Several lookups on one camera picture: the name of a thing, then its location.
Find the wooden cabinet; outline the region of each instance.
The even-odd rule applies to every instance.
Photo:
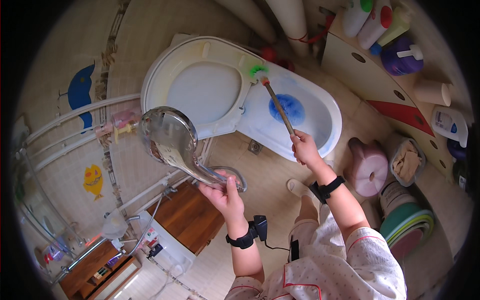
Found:
[[[322,69],[386,116],[393,128],[415,139],[427,160],[451,179],[453,162],[446,138],[430,126],[434,104],[418,101],[413,93],[419,75],[389,74],[380,56],[362,49],[356,37],[344,35],[342,18],[343,10],[340,10],[328,32]]]
[[[118,285],[126,283],[130,279],[129,276],[136,273],[141,267],[140,263],[132,256],[121,257],[112,267],[109,267],[107,262],[117,254],[117,249],[109,241],[98,246],[60,282],[65,295],[72,300],[108,299],[111,297]],[[94,274],[100,269],[105,271],[104,274],[99,278],[94,277]],[[122,281],[112,286],[112,282],[118,281],[118,278],[122,278]]]
[[[154,219],[188,250],[198,255],[215,237],[225,220],[194,185],[185,182],[164,198]],[[151,215],[155,205],[147,209]]]

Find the white bottle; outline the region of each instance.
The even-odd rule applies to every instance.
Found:
[[[463,148],[467,146],[467,122],[460,112],[451,108],[436,106],[430,123],[433,131],[459,142]]]
[[[358,34],[372,11],[372,0],[349,0],[343,14],[343,32],[348,37]]]
[[[392,23],[392,7],[388,0],[377,0],[367,21],[360,29],[357,38],[359,45],[365,50],[384,34]]]
[[[410,22],[412,20],[412,11],[404,7],[396,7],[393,10],[392,24],[377,40],[380,46],[385,46],[389,42],[396,39],[402,33],[410,29]]]

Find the person's left hand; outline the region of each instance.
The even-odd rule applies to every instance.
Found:
[[[237,184],[235,176],[227,174],[224,170],[216,170],[218,174],[227,177],[227,193],[212,188],[203,182],[199,182],[198,189],[205,197],[215,206],[216,209],[223,215],[225,222],[235,223],[243,220],[244,205],[237,191]]]

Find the wooden brush handle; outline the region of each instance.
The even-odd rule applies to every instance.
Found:
[[[287,129],[288,129],[288,133],[290,133],[290,134],[295,134],[295,132],[293,131],[292,124],[290,124],[290,121],[288,120],[287,115],[286,115],[285,112],[283,111],[283,108],[282,108],[280,102],[278,101],[275,93],[273,92],[272,88],[270,87],[270,84],[269,84],[269,83],[265,83],[265,87],[267,88],[268,93],[269,93],[270,96],[272,97],[273,103],[275,103],[275,107],[276,107],[276,109],[278,110],[278,112],[280,113],[280,116],[282,116],[283,122],[285,123],[285,126],[286,126]]]

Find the blue cleaning foam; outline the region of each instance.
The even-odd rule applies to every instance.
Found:
[[[303,108],[303,105],[294,96],[276,94],[276,97],[292,126],[298,126],[305,121],[305,108]],[[272,98],[270,98],[270,102],[268,103],[268,110],[275,120],[283,124],[282,116],[276,109]]]

